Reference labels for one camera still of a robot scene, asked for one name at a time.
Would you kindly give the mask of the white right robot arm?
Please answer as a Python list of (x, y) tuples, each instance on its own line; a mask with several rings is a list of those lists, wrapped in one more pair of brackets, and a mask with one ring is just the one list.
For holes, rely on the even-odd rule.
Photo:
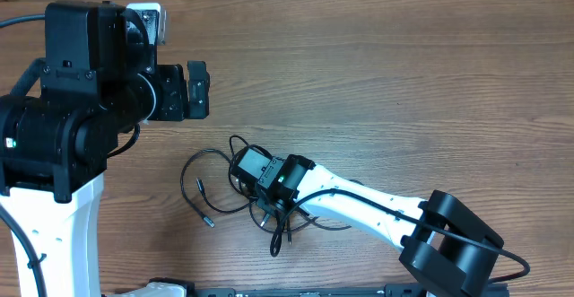
[(436, 296), (483, 296), (504, 241), (456, 197), (400, 197), (341, 178), (302, 157), (255, 168), (255, 185), (285, 216), (300, 209), (365, 231), (396, 248), (401, 264)]

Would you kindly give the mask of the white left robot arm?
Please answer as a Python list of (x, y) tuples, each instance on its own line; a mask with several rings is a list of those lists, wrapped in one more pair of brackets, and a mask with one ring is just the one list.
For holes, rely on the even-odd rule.
[(58, 1), (45, 54), (1, 99), (1, 218), (24, 296), (98, 296), (98, 213), (108, 160), (143, 123), (203, 119), (202, 61), (161, 65), (157, 3)]

